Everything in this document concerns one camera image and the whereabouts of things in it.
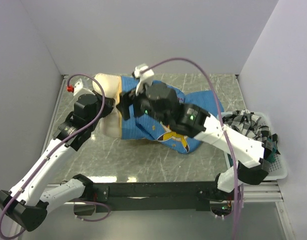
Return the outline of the cream pillow with bear print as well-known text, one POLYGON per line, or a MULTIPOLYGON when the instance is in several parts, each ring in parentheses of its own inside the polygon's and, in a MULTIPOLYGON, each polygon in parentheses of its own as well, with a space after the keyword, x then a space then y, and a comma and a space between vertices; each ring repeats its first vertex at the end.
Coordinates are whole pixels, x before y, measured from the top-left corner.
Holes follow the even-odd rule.
POLYGON ((106 100, 113 104, 113 110, 99 121, 99 128, 103 135, 112 138, 122 138, 122 116, 116 108, 120 103, 122 92, 122 77, 106 73, 98 73, 94 79, 101 85, 106 100))

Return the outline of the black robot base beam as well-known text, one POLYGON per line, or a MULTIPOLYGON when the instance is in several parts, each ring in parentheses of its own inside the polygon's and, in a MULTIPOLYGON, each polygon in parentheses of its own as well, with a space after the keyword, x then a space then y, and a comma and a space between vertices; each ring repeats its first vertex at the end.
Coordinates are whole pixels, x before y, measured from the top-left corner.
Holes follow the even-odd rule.
POLYGON ((234 200, 234 191, 217 189, 215 181, 95 183, 75 199, 107 205, 112 211, 210 211, 211 203, 234 200))

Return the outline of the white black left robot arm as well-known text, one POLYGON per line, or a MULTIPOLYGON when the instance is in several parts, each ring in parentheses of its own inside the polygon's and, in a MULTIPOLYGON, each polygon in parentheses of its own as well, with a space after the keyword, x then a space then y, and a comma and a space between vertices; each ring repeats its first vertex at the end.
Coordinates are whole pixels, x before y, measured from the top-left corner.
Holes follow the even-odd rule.
POLYGON ((114 99, 98 93, 79 96, 73 111, 58 126, 30 171, 10 190, 0 190, 0 208, 4 215, 32 232, 49 213, 65 202, 75 199, 94 201, 94 183, 82 174, 50 191, 45 189, 54 174, 91 137, 99 120, 112 112, 114 105, 114 99))

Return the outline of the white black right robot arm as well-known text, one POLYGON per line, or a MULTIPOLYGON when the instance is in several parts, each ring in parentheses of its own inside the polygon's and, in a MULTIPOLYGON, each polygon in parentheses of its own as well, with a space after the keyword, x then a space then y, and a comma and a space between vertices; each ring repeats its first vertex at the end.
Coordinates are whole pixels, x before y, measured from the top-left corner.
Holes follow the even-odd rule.
POLYGON ((120 93, 117 109, 124 120, 130 118, 130 106, 136 118, 147 115, 171 132, 208 143, 231 156, 233 166, 218 175, 213 187, 217 199, 225 199, 242 183, 258 185, 267 177, 269 166, 262 142, 235 131, 196 104, 181 102, 166 84, 153 84, 140 94, 136 89, 120 93))

